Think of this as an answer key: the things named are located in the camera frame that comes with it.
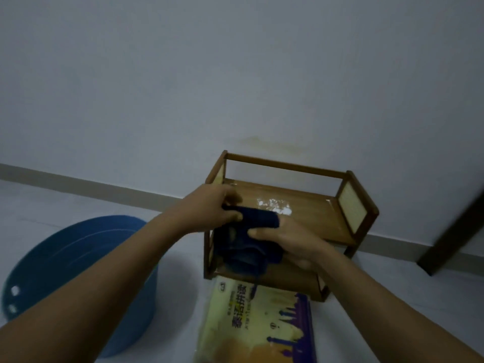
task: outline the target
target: blue bucket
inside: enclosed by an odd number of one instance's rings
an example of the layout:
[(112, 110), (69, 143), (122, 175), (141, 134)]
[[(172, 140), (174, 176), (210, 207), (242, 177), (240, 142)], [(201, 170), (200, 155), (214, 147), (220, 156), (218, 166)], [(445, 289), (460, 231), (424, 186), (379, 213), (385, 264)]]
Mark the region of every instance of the blue bucket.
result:
[[(3, 286), (2, 311), (10, 321), (111, 252), (146, 224), (113, 215), (71, 225), (34, 247)], [(118, 354), (139, 339), (153, 319), (156, 267), (99, 357)]]

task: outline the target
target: white tile floor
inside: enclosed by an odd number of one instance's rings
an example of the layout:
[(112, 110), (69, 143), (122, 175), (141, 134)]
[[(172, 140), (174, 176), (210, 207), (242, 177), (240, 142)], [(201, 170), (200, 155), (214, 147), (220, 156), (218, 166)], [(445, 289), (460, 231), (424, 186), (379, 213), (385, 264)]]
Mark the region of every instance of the white tile floor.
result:
[[(28, 250), (63, 227), (101, 215), (149, 220), (157, 213), (0, 181), (0, 283)], [(184, 237), (162, 258), (157, 313), (146, 333), (103, 362), (191, 362), (210, 282), (202, 277), (202, 235)], [(391, 292), (484, 355), (484, 278), (444, 270), (429, 277), (411, 262), (367, 253), (354, 257)], [(377, 361), (341, 305), (313, 303), (319, 362)], [(0, 325), (5, 319), (0, 317)]]

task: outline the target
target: blue towel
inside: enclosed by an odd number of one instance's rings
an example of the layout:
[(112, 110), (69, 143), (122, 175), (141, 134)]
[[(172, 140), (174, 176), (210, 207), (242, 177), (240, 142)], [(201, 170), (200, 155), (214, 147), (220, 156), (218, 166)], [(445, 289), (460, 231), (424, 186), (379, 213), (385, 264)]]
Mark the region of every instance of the blue towel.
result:
[(277, 213), (242, 206), (223, 206), (244, 216), (241, 222), (225, 224), (214, 230), (214, 254), (223, 258), (226, 266), (237, 274), (258, 277), (265, 274), (269, 263), (282, 260), (283, 250), (275, 242), (249, 237), (251, 228), (278, 228)]

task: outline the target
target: wooden shelf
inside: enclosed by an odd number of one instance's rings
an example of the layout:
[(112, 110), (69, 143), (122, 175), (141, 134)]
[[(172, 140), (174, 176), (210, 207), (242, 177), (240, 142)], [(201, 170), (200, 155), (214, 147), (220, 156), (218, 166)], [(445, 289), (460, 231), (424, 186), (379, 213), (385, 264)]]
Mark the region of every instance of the wooden shelf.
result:
[(327, 241), (345, 246), (356, 245), (336, 197), (228, 178), (224, 179), (224, 183), (236, 187), (244, 199), (242, 206), (291, 215)]
[(235, 274), (227, 270), (220, 261), (215, 270), (215, 276), (221, 275), (230, 279), (241, 280), (248, 283), (257, 283), (266, 287), (290, 290), (297, 293), (307, 294), (312, 300), (321, 301), (318, 276), (313, 271), (303, 270), (289, 261), (283, 259), (280, 264), (269, 264), (267, 272), (257, 280), (253, 276)]

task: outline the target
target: right hand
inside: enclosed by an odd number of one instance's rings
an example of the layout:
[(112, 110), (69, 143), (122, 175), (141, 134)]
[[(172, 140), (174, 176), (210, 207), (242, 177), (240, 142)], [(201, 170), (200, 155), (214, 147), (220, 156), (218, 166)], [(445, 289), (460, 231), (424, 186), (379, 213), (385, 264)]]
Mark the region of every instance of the right hand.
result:
[(287, 215), (279, 215), (279, 228), (253, 228), (247, 234), (257, 240), (271, 240), (299, 259), (315, 261), (326, 243)]

